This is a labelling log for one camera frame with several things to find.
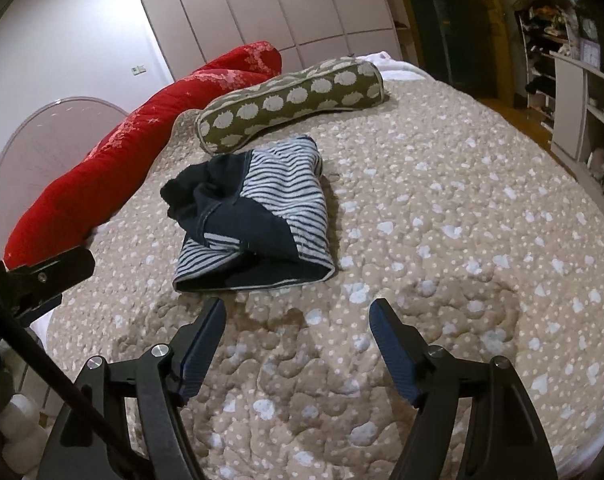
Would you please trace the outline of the navy striped pants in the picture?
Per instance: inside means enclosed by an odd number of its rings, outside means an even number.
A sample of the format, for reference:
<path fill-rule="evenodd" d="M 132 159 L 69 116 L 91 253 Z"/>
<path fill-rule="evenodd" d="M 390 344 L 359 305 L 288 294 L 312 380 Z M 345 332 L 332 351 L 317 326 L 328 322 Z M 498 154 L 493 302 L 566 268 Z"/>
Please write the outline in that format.
<path fill-rule="evenodd" d="M 265 289 L 316 283 L 335 265 L 315 141 L 191 165 L 160 190 L 185 239 L 173 279 L 178 292 Z"/>

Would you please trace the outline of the red plush blanket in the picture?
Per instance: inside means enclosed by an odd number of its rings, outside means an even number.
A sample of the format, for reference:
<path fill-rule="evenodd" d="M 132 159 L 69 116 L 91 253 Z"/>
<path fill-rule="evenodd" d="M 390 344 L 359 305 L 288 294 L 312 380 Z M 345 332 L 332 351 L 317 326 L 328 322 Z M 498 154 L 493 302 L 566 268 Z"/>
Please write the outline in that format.
<path fill-rule="evenodd" d="M 3 252 L 10 270 L 84 244 L 137 192 L 185 110 L 282 72 L 267 41 L 244 44 L 155 93 L 131 112 L 73 169 L 50 183 L 18 220 Z"/>

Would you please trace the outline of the round pink headboard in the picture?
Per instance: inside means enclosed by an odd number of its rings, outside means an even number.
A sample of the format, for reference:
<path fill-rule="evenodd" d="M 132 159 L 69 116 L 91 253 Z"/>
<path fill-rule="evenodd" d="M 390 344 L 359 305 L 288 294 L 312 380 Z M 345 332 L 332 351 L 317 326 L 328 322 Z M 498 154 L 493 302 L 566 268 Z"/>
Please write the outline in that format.
<path fill-rule="evenodd" d="M 22 214 L 127 117 L 108 101 L 73 96 L 28 116 L 0 154 L 0 257 Z"/>

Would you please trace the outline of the beige dotted quilt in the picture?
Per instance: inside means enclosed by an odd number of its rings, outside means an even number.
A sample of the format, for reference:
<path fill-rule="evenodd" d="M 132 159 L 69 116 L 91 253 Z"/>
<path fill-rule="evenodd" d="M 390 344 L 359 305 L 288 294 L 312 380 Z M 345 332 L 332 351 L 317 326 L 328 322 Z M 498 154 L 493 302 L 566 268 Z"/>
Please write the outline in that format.
<path fill-rule="evenodd" d="M 368 327 L 375 298 L 453 356 L 514 363 L 559 474 L 604 440 L 604 216 L 504 118 L 446 84 L 271 130 L 323 158 L 332 278 L 224 292 L 183 425 L 212 479 L 384 479 L 416 413 Z"/>

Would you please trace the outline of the white tv cabinet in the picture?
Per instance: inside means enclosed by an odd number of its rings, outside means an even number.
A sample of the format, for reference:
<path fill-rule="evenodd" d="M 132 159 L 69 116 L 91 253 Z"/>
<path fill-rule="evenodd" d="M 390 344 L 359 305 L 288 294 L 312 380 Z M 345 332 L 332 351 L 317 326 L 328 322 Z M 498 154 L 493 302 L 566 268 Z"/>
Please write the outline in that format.
<path fill-rule="evenodd" d="M 604 214 L 604 72 L 558 53 L 552 59 L 556 80 L 552 153 Z"/>

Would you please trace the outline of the olive polka dot pillow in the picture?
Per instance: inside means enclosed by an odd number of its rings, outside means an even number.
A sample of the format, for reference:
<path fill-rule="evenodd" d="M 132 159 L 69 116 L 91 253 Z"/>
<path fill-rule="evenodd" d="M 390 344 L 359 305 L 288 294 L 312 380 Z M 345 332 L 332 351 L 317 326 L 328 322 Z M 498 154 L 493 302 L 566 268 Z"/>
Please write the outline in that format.
<path fill-rule="evenodd" d="M 213 99 L 183 116 L 210 155 L 232 153 L 264 130 L 324 112 L 364 110 L 384 102 L 380 70 L 358 58 L 331 58 Z"/>

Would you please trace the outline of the white wardrobe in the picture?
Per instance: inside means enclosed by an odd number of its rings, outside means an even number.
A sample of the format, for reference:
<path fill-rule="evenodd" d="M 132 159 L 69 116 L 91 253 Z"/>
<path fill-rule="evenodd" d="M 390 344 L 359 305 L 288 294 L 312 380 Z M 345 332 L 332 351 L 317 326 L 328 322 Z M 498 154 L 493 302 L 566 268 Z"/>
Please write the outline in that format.
<path fill-rule="evenodd" d="M 327 58 L 401 50 L 387 0 L 141 0 L 174 78 L 267 41 L 295 72 Z"/>

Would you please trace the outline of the black alarm clock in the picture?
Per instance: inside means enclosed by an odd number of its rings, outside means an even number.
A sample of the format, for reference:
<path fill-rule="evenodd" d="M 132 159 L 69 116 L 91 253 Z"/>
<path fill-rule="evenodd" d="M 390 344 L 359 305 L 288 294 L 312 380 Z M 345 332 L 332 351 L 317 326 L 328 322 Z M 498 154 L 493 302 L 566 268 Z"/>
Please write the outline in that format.
<path fill-rule="evenodd" d="M 584 39 L 598 42 L 598 32 L 595 21 L 588 16 L 580 17 L 580 31 Z"/>

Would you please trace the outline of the cluttered shoe rack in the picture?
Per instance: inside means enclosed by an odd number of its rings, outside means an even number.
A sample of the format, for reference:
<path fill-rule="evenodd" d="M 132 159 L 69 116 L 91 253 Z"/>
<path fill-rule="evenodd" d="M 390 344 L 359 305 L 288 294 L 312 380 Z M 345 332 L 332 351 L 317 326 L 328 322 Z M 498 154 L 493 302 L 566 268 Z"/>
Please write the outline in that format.
<path fill-rule="evenodd" d="M 555 54 L 579 53 L 579 19 L 572 0 L 515 0 L 512 5 L 526 62 L 526 106 L 552 130 L 556 108 Z"/>

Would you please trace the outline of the dark wooden door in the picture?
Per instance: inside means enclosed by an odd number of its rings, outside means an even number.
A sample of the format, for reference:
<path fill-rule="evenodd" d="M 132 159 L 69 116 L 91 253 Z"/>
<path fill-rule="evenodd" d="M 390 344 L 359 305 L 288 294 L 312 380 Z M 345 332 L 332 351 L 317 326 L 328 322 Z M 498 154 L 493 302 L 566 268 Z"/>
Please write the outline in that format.
<path fill-rule="evenodd" d="M 515 85 L 500 0 L 409 0 L 418 58 L 436 79 L 511 105 Z"/>

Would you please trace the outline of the wall switch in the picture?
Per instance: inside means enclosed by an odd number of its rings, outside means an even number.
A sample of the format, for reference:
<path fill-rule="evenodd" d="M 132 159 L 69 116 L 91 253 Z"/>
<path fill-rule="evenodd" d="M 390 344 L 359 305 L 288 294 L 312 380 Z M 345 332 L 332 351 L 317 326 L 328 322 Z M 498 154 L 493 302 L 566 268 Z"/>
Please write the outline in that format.
<path fill-rule="evenodd" d="M 144 66 L 144 65 L 137 65 L 137 66 L 134 66 L 134 67 L 131 69 L 131 73 L 132 73 L 134 76 L 139 76 L 139 75 L 142 75 L 142 74 L 144 74 L 145 72 L 146 72 L 146 68 L 145 68 L 145 66 Z"/>

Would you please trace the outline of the purple picture frame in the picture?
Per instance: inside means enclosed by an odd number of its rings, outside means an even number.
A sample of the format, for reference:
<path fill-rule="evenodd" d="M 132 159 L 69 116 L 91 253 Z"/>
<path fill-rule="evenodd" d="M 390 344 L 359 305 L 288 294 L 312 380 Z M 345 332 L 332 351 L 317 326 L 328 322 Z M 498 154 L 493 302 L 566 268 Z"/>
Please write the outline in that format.
<path fill-rule="evenodd" d="M 596 68 L 600 69 L 600 45 L 598 42 L 582 38 L 580 40 L 580 60 Z"/>

